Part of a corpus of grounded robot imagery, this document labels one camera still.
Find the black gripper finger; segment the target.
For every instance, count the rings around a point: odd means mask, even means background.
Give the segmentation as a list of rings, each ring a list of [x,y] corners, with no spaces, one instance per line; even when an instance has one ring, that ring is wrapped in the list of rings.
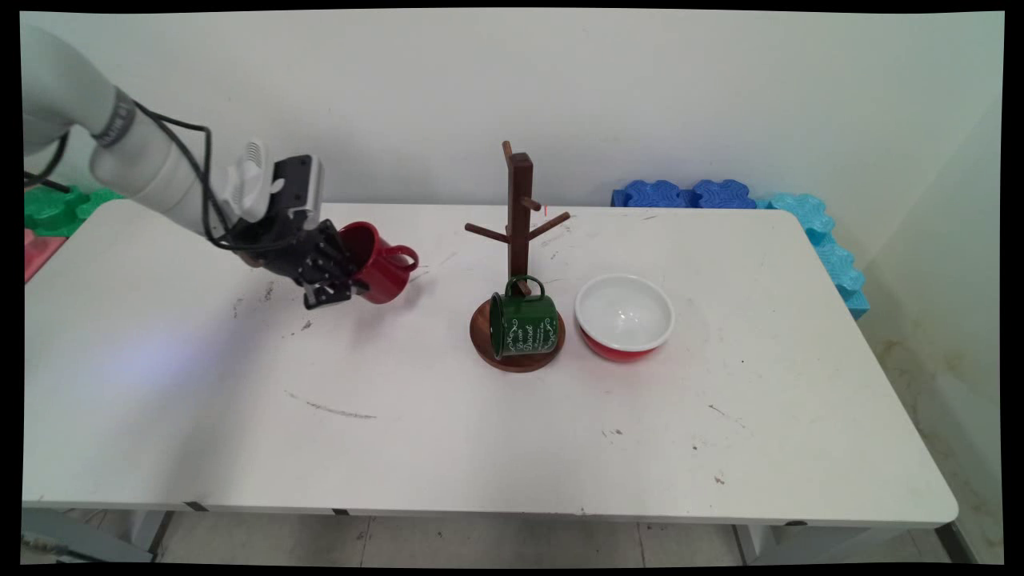
[[[304,290],[303,305],[307,310],[347,302],[354,294],[352,278],[332,268],[304,266],[299,271],[299,284]]]
[[[332,222],[319,222],[315,233],[314,261],[323,273],[330,278],[354,277],[358,268],[343,245],[337,227]]]

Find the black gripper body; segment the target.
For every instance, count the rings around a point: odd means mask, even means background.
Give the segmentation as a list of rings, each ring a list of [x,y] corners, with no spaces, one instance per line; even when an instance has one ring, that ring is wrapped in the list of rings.
[[[304,218],[262,220],[259,223],[241,219],[234,223],[234,255],[246,265],[268,270],[295,283],[310,283],[321,277],[314,265],[322,260],[321,248],[326,245],[318,227],[305,229]]]

